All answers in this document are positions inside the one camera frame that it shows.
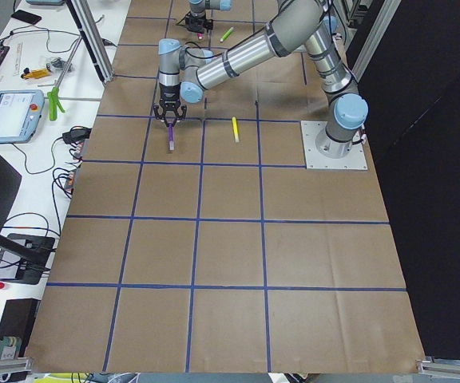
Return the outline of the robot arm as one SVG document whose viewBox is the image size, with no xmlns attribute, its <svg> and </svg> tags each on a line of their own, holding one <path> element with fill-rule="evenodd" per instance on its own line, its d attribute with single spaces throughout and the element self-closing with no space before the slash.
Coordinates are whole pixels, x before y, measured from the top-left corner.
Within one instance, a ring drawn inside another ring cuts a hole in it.
<svg viewBox="0 0 460 383">
<path fill-rule="evenodd" d="M 331 2 L 279 1 L 277 6 L 277 15 L 261 30 L 222 53 L 161 39 L 160 98 L 153 107 L 154 115 L 172 127 L 185 118 L 187 105 L 200 102 L 206 90 L 303 47 L 323 80 L 329 108 L 326 127 L 317 135 L 315 146 L 329 158 L 343 158 L 356 145 L 354 136 L 367 119 L 369 108 L 332 38 Z"/>
<path fill-rule="evenodd" d="M 203 34 L 213 29 L 213 20 L 207 19 L 208 10 L 229 11 L 232 0 L 189 0 L 189 11 L 184 16 L 185 28 L 193 33 Z"/>
</svg>

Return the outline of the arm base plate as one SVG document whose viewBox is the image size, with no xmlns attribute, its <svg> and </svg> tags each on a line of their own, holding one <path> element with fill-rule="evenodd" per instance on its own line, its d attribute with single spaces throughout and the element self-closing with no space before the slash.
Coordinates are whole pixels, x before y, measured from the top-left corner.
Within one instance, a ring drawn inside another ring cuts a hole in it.
<svg viewBox="0 0 460 383">
<path fill-rule="evenodd" d="M 306 169 L 367 171 L 367 160 L 359 133 L 347 143 L 339 143 L 327 135 L 326 125 L 326 121 L 300 121 Z"/>
</svg>

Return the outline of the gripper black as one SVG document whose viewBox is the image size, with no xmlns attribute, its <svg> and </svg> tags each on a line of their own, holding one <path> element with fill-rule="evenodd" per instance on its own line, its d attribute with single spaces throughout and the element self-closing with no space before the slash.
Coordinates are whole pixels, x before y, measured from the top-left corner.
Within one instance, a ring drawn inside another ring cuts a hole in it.
<svg viewBox="0 0 460 383">
<path fill-rule="evenodd" d="M 179 85 L 161 85 L 159 104 L 153 106 L 153 112 L 157 120 L 163 120 L 167 128 L 174 128 L 177 121 L 184 120 L 186 117 L 187 106 L 180 102 Z M 173 113 L 173 119 L 167 116 Z"/>
<path fill-rule="evenodd" d="M 184 17 L 184 26 L 190 32 L 205 34 L 213 29 L 213 20 L 207 19 L 205 14 L 193 15 L 187 13 Z"/>
</svg>

